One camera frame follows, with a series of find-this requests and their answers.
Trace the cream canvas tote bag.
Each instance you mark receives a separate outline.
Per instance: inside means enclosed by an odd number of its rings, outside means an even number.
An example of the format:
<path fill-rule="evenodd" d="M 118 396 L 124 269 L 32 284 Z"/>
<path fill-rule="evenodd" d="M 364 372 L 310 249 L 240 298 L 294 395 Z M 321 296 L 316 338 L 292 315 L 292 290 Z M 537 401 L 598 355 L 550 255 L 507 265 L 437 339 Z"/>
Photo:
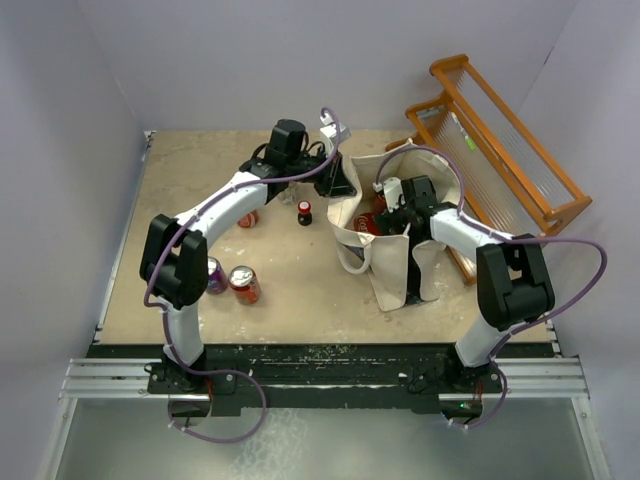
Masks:
<path fill-rule="evenodd" d="M 407 232 L 382 236 L 356 232 L 352 222 L 364 212 L 378 214 L 373 211 L 377 195 L 373 183 L 390 177 L 408 180 L 426 175 L 439 200 L 460 208 L 464 187 L 457 167 L 443 153 L 412 140 L 384 154 L 350 157 L 343 161 L 343 166 L 357 194 L 332 197 L 327 208 L 343 268 L 353 275 L 369 276 L 379 308 L 384 312 L 437 300 L 434 268 L 445 245 L 434 240 L 416 244 Z"/>

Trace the red cola can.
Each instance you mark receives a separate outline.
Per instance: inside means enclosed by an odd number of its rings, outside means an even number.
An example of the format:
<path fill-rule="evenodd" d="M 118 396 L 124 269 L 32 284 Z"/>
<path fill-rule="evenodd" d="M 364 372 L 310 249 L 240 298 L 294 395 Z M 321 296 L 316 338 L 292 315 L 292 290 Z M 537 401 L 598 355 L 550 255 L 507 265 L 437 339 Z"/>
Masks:
<path fill-rule="evenodd" d="M 361 233 L 368 233 L 375 236 L 387 234 L 385 220 L 380 214 L 364 212 L 353 219 L 353 230 Z"/>

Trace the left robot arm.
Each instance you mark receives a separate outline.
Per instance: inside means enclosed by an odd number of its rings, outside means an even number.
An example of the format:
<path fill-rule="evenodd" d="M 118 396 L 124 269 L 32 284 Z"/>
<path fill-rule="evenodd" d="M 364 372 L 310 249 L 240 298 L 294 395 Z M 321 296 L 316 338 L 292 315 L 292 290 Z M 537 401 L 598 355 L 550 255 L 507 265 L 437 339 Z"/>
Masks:
<path fill-rule="evenodd" d="M 139 267 L 143 302 L 162 312 L 164 354 L 175 364 L 171 381 L 184 392 L 202 387 L 206 369 L 198 302 L 208 283 L 214 243 L 246 214 L 267 205 L 292 183 L 311 183 L 321 197 L 355 194 L 342 171 L 339 146 L 350 132 L 328 109 L 321 139 L 310 143 L 304 124 L 281 119 L 232 178 L 197 206 L 175 216 L 159 214 L 148 228 Z"/>

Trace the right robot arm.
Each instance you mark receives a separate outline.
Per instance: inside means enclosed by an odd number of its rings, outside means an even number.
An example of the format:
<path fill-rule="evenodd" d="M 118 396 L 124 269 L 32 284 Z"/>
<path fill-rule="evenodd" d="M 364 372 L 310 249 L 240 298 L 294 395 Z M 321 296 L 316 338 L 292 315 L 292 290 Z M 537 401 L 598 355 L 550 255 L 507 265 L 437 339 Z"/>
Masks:
<path fill-rule="evenodd" d="M 533 324 L 554 307 L 542 248 L 532 235 L 497 231 L 439 200 L 426 175 L 390 177 L 373 187 L 385 203 L 374 216 L 380 232 L 406 231 L 416 244 L 434 240 L 475 263 L 479 317 L 450 349 L 444 367 L 446 383 L 467 391 L 517 327 Z"/>

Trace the clear bottle behind left arm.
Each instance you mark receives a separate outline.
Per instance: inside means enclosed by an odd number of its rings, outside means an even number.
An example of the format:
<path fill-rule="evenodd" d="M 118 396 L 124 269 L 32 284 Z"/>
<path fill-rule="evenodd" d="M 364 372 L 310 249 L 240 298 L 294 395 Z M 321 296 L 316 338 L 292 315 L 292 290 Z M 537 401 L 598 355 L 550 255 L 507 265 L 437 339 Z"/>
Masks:
<path fill-rule="evenodd" d="M 289 185 L 283 190 L 279 196 L 279 200 L 285 205 L 291 205 L 297 203 L 298 189 L 296 185 Z"/>

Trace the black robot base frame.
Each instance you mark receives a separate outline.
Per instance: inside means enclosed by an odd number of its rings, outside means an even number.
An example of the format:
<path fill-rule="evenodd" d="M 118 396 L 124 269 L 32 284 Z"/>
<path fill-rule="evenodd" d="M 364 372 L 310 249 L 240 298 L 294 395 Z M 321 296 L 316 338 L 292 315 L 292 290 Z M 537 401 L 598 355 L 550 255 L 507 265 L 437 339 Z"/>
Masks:
<path fill-rule="evenodd" d="M 172 364 L 159 345 L 94 345 L 91 359 L 135 359 L 146 392 L 202 396 L 215 416 L 243 408 L 452 409 L 469 417 L 480 398 L 500 393 L 495 365 L 467 369 L 448 343 L 209 344 L 191 372 Z"/>

